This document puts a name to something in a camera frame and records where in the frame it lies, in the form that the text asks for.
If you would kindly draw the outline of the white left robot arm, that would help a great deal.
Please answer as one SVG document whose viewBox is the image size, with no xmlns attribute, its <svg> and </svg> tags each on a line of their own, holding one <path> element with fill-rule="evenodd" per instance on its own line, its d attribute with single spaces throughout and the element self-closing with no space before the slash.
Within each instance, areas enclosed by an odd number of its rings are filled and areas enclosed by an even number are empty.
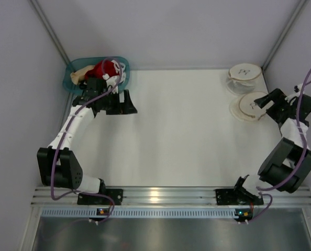
<svg viewBox="0 0 311 251">
<path fill-rule="evenodd" d="M 89 78 L 80 95 L 72 101 L 70 113 L 56 138 L 37 152 L 37 161 L 43 185 L 50 187 L 51 198 L 56 188 L 66 188 L 69 193 L 98 195 L 105 193 L 101 178 L 88 176 L 74 153 L 90 123 L 101 111 L 106 115 L 137 114 L 128 90 L 120 99 L 121 76 Z"/>
</svg>

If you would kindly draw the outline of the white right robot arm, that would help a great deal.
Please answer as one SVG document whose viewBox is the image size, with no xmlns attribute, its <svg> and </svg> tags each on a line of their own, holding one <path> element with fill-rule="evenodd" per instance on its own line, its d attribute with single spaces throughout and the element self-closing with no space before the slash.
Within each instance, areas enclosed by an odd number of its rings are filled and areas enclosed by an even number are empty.
<svg viewBox="0 0 311 251">
<path fill-rule="evenodd" d="M 245 183 L 248 175 L 238 178 L 235 194 L 253 201 L 263 191 L 295 192 L 311 171 L 311 150 L 306 138 L 311 97 L 301 93 L 299 86 L 288 96 L 276 88 L 268 94 L 242 95 L 230 103 L 229 110 L 235 118 L 247 122 L 267 115 L 276 122 L 282 136 L 249 184 Z"/>
</svg>

